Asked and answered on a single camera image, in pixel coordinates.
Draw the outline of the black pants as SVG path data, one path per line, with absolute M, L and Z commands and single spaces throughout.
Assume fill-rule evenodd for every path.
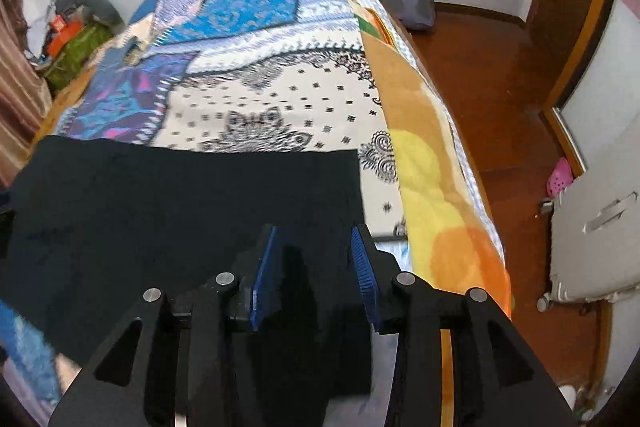
M 42 140 L 10 190 L 1 298 L 85 363 L 145 289 L 177 296 L 231 268 L 264 225 L 302 257 L 285 351 L 330 396 L 371 384 L 371 343 L 348 260 L 363 222 L 352 150 L 196 153 L 112 140 Z

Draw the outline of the orange yellow fleece blanket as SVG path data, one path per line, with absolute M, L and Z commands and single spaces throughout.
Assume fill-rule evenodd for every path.
M 362 36 L 394 148 L 408 225 L 412 272 L 434 288 L 463 294 L 486 289 L 512 315 L 511 280 L 474 208 L 454 147 L 446 105 L 395 49 Z

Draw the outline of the pink croc shoe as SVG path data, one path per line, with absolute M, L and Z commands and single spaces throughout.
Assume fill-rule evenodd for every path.
M 554 166 L 546 182 L 547 196 L 554 199 L 574 181 L 572 168 L 565 157 L 561 157 Z

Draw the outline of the patchwork patterned bedspread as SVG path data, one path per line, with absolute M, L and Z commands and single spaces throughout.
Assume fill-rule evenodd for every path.
M 125 31 L 98 53 L 84 95 L 44 139 L 196 153 L 352 150 L 362 223 L 375 239 L 397 236 L 409 245 L 390 129 L 364 34 L 420 72 L 378 0 L 145 0 Z M 468 185 L 480 222 L 499 239 L 475 176 Z M 322 401 L 341 397 L 330 397 L 312 367 L 285 351 L 282 327 L 302 331 L 294 314 L 303 283 L 285 281 L 282 309 L 257 332 L 233 340 L 239 375 L 254 378 L 267 399 L 306 390 Z M 87 363 L 63 355 L 2 298 L 1 351 L 4 377 L 39 424 L 47 424 Z

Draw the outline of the white suitcase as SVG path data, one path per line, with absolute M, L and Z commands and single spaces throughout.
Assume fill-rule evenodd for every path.
M 549 281 L 540 312 L 638 293 L 638 118 L 552 200 Z

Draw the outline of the wooden lap desk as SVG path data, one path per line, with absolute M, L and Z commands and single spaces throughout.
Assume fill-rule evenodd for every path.
M 84 95 L 88 84 L 94 75 L 94 67 L 87 68 L 76 79 L 71 81 L 54 99 L 52 106 L 43 118 L 42 124 L 36 132 L 32 143 L 29 145 L 27 159 L 32 157 L 38 143 L 47 135 L 51 134 L 64 110 L 75 105 Z

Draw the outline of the striped pink curtain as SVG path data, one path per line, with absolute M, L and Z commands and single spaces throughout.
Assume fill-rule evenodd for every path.
M 27 60 L 23 0 L 0 1 L 1 186 L 11 185 L 24 167 L 30 144 L 52 98 L 46 80 Z

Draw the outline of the green patterned storage box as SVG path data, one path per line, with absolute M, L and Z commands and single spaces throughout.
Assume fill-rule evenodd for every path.
M 68 40 L 42 74 L 51 91 L 58 94 L 77 78 L 94 52 L 112 37 L 106 26 L 92 23 Z

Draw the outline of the orange box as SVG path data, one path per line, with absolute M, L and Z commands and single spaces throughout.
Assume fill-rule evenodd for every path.
M 60 32 L 57 32 L 52 38 L 51 42 L 47 46 L 47 54 L 50 57 L 55 58 L 60 54 L 61 50 L 75 38 L 84 28 L 84 24 L 81 20 L 73 20 L 67 26 L 65 26 Z

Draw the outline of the grey plush toy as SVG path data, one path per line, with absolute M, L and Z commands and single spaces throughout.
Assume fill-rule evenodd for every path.
M 81 20 L 84 25 L 99 23 L 117 34 L 125 27 L 119 12 L 108 0 L 54 0 L 55 14 L 66 22 Z

